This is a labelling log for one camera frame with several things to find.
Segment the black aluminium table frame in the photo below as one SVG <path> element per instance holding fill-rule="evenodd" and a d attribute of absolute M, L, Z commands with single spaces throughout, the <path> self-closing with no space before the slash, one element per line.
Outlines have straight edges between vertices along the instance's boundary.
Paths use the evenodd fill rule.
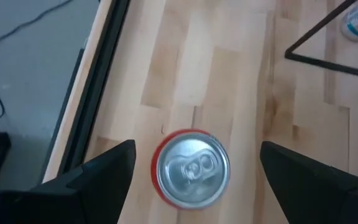
<path fill-rule="evenodd" d="M 85 46 L 78 54 L 66 104 L 45 164 L 44 182 L 74 169 L 85 159 L 130 2 L 99 2 Z"/>

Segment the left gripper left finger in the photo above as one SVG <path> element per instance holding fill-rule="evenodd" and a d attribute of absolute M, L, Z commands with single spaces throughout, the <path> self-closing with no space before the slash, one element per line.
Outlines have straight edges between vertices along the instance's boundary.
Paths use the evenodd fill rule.
<path fill-rule="evenodd" d="M 0 190 L 0 224 L 116 224 L 136 160 L 126 140 L 30 190 Z"/>

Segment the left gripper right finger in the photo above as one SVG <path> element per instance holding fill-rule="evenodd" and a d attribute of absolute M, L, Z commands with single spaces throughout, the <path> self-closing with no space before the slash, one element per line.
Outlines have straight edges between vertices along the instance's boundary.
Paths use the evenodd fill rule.
<path fill-rule="evenodd" d="M 260 160 L 289 224 L 358 224 L 358 176 L 270 141 Z"/>

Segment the wooden shelf with black frame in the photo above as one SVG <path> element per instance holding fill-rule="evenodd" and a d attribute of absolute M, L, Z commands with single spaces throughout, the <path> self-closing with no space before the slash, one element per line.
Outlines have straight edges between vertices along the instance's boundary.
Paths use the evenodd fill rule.
<path fill-rule="evenodd" d="M 329 24 L 333 19 L 335 19 L 340 13 L 344 12 L 348 7 L 357 2 L 358 0 L 345 0 L 338 7 L 336 7 L 333 11 L 331 11 L 326 17 L 324 17 L 321 21 L 319 21 L 315 26 L 313 26 L 308 32 L 306 32 L 302 37 L 300 37 L 294 44 L 292 44 L 285 51 L 285 58 L 301 62 L 309 65 L 314 65 L 317 67 L 325 68 L 328 70 L 332 70 L 335 72 L 348 73 L 350 75 L 355 75 L 358 77 L 358 68 L 348 67 L 345 65 L 327 62 L 324 60 L 320 60 L 317 58 L 311 58 L 304 55 L 295 54 L 294 51 L 305 43 L 309 38 L 311 38 L 315 33 L 320 31 L 324 26 Z"/>

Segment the red strawberry Fanta can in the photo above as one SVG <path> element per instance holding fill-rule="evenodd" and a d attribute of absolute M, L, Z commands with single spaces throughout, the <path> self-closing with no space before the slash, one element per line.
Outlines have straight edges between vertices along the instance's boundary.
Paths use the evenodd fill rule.
<path fill-rule="evenodd" d="M 225 193 L 230 174 L 224 146 L 200 129 L 180 129 L 164 137 L 150 165 L 155 191 L 182 210 L 212 206 Z"/>

